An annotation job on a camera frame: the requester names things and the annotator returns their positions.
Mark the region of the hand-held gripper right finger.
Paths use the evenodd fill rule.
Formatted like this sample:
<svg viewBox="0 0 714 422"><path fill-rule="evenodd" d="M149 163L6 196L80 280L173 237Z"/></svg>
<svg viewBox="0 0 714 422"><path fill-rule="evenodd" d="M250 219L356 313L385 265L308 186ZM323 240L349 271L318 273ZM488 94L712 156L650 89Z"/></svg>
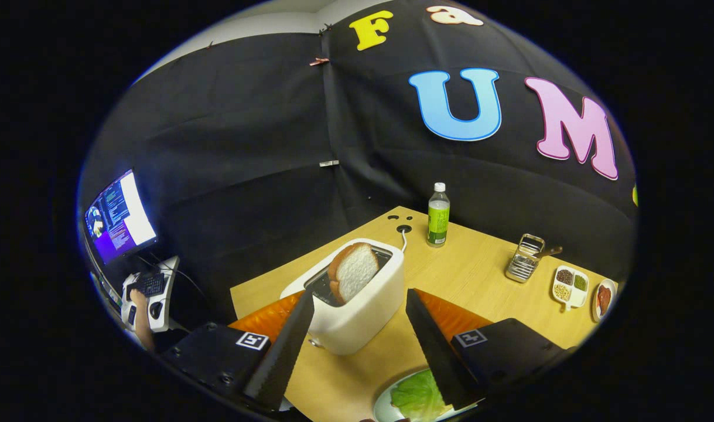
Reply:
<svg viewBox="0 0 714 422"><path fill-rule="evenodd" d="M440 395L458 409L497 401L573 355L523 322L491 322L433 294L410 288L406 314Z"/></svg>

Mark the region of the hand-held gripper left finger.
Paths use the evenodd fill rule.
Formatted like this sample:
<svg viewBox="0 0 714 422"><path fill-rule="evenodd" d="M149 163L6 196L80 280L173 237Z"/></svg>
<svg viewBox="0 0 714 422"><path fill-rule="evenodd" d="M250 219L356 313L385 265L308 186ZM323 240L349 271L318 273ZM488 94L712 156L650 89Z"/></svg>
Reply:
<svg viewBox="0 0 714 422"><path fill-rule="evenodd" d="M314 302L301 290L227 326L208 322L161 357L204 390L258 411L278 411Z"/></svg>

